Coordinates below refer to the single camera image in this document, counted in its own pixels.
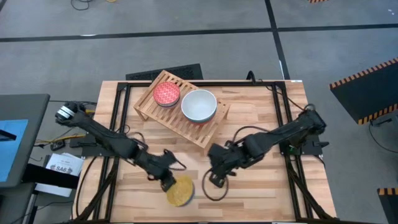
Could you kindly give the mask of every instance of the wooden board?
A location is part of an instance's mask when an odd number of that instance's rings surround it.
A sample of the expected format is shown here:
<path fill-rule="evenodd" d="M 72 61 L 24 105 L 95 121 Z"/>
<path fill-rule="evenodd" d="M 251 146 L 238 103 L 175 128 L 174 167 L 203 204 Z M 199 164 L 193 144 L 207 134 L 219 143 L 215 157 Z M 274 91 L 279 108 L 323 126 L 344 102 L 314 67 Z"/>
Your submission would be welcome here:
<path fill-rule="evenodd" d="M 99 94 L 95 120 L 109 126 L 116 94 L 117 82 L 103 82 Z M 300 106 L 307 104 L 303 83 L 286 82 L 288 96 Z M 133 88 L 130 105 L 133 105 L 145 92 L 144 87 Z M 231 103 L 229 113 L 222 128 L 215 136 L 215 142 L 223 144 L 231 139 L 235 130 L 244 125 L 256 125 L 274 129 L 278 126 L 272 93 L 265 87 L 210 87 L 217 97 Z M 123 106 L 123 96 L 119 106 Z M 284 111 L 280 97 L 280 106 Z M 299 109 L 291 106 L 293 117 Z M 173 151 L 178 159 L 188 166 L 184 172 L 174 172 L 174 176 L 189 175 L 195 183 L 195 198 L 182 208 L 169 205 L 166 195 L 161 191 L 158 182 L 149 182 L 146 173 L 123 161 L 119 166 L 118 181 L 112 211 L 112 222 L 250 222 L 250 221 L 293 221 L 294 213 L 290 198 L 289 184 L 284 158 L 279 154 L 278 146 L 267 153 L 264 160 L 249 169 L 237 170 L 237 177 L 230 177 L 230 190 L 226 198 L 220 202 L 212 202 L 205 198 L 200 186 L 204 172 L 210 167 L 207 157 L 201 156 L 198 146 L 190 143 L 178 134 L 168 130 L 156 121 L 143 122 L 134 108 L 127 112 L 127 122 L 131 132 L 140 131 L 146 137 L 149 152 L 161 153 L 163 149 Z M 255 130 L 245 129 L 238 137 L 243 137 Z M 309 191 L 318 203 L 330 215 L 335 216 L 330 189 L 323 165 L 313 156 L 303 156 L 303 168 L 307 178 Z M 86 170 L 91 158 L 84 163 Z M 102 159 L 98 158 L 91 167 L 83 184 L 79 201 L 79 211 L 88 205 L 94 196 L 101 172 Z M 209 193 L 217 197 L 222 190 L 206 184 Z M 105 214 L 105 193 L 101 206 L 100 218 Z M 305 216 L 302 195 L 298 190 L 301 214 Z"/>
<path fill-rule="evenodd" d="M 159 106 L 153 97 L 155 87 L 162 82 L 172 82 L 180 88 L 180 100 L 177 106 L 172 109 Z M 181 102 L 186 94 L 198 89 L 197 86 L 192 85 L 188 81 L 163 70 L 134 104 L 134 109 L 143 121 L 146 121 L 147 118 L 152 118 L 181 137 L 205 149 L 203 153 L 205 155 L 211 146 L 210 141 L 213 135 L 216 134 L 216 130 L 223 124 L 224 117 L 228 113 L 229 104 L 217 98 L 218 105 L 214 117 L 206 124 L 193 124 L 182 113 Z"/>

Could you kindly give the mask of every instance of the butcher block tabletop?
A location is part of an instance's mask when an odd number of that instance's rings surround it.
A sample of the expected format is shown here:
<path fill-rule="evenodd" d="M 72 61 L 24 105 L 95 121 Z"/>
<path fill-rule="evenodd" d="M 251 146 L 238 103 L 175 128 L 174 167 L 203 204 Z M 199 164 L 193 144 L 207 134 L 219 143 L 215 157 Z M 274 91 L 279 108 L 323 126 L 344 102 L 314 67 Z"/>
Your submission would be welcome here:
<path fill-rule="evenodd" d="M 99 93 L 95 120 L 109 127 L 116 95 L 117 81 L 105 81 Z M 304 85 L 298 81 L 285 81 L 287 95 L 301 107 L 307 104 Z M 133 87 L 129 98 L 126 124 L 130 127 L 127 134 L 139 131 L 149 145 L 149 152 L 162 154 L 164 149 L 172 151 L 176 158 L 187 166 L 185 171 L 173 171 L 175 177 L 188 175 L 195 184 L 195 196 L 184 207 L 174 207 L 167 202 L 166 194 L 160 189 L 159 181 L 148 181 L 147 174 L 139 167 L 121 161 L 118 170 L 116 190 L 113 200 L 111 222 L 271 222 L 294 221 L 294 211 L 290 196 L 285 160 L 274 146 L 265 158 L 248 169 L 238 169 L 236 177 L 229 177 L 229 192 L 219 201 L 207 199 L 201 188 L 203 174 L 210 168 L 209 159 L 203 149 L 180 137 L 158 122 L 148 119 L 142 121 L 132 107 L 147 87 Z M 278 127 L 272 92 L 264 86 L 210 86 L 202 87 L 211 91 L 217 98 L 231 104 L 224 124 L 219 128 L 214 142 L 224 144 L 231 139 L 237 129 L 245 125 L 274 129 Z M 285 119 L 285 108 L 279 95 L 282 116 Z M 119 128 L 124 91 L 120 97 L 116 127 Z M 293 119 L 300 109 L 290 104 Z M 255 129 L 244 129 L 238 139 Z M 82 175 L 86 172 L 92 157 L 86 158 Z M 335 216 L 335 208 L 330 193 L 328 179 L 323 164 L 313 156 L 302 156 L 303 168 L 309 191 L 325 209 Z M 79 200 L 80 213 L 88 205 L 98 188 L 103 158 L 94 161 L 82 185 Z M 207 180 L 207 192 L 212 197 L 219 197 L 224 189 L 218 189 Z M 305 206 L 302 194 L 297 188 L 301 215 L 305 217 Z M 104 218 L 108 193 L 105 192 L 101 203 L 99 218 Z M 75 204 L 73 216 L 76 217 Z"/>

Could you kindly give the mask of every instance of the white bowl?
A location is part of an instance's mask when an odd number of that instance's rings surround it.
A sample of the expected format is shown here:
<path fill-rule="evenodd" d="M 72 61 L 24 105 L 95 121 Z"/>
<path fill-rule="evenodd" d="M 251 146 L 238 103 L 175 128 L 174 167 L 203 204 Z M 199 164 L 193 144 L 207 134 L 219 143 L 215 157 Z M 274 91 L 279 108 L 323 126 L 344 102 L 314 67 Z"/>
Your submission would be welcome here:
<path fill-rule="evenodd" d="M 191 122 L 205 123 L 215 115 L 217 99 L 207 90 L 193 90 L 185 95 L 181 110 Z"/>

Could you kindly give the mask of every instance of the wooden dish rack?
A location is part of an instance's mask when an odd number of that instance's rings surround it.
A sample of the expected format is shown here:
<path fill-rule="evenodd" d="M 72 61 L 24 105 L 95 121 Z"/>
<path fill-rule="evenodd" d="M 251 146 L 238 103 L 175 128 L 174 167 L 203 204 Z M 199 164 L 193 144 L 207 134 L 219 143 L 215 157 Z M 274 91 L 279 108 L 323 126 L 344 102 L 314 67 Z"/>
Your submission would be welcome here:
<path fill-rule="evenodd" d="M 180 100 L 175 108 L 165 109 L 155 102 L 154 88 L 162 82 L 173 82 L 180 88 Z M 197 89 L 197 86 L 163 70 L 134 105 L 134 109 L 143 121 L 152 118 L 207 151 L 216 130 L 228 113 L 229 104 L 217 99 L 217 111 L 213 119 L 206 124 L 193 124 L 182 113 L 181 102 L 187 93 Z"/>

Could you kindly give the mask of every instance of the round yellow pad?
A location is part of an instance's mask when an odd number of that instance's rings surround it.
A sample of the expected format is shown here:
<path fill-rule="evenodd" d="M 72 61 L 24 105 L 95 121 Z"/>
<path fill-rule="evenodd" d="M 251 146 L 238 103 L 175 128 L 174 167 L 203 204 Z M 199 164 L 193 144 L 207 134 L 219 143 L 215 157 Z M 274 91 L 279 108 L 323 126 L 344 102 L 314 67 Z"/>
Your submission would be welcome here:
<path fill-rule="evenodd" d="M 187 204 L 193 197 L 193 182 L 188 176 L 181 176 L 176 183 L 166 192 L 170 204 L 179 207 Z"/>

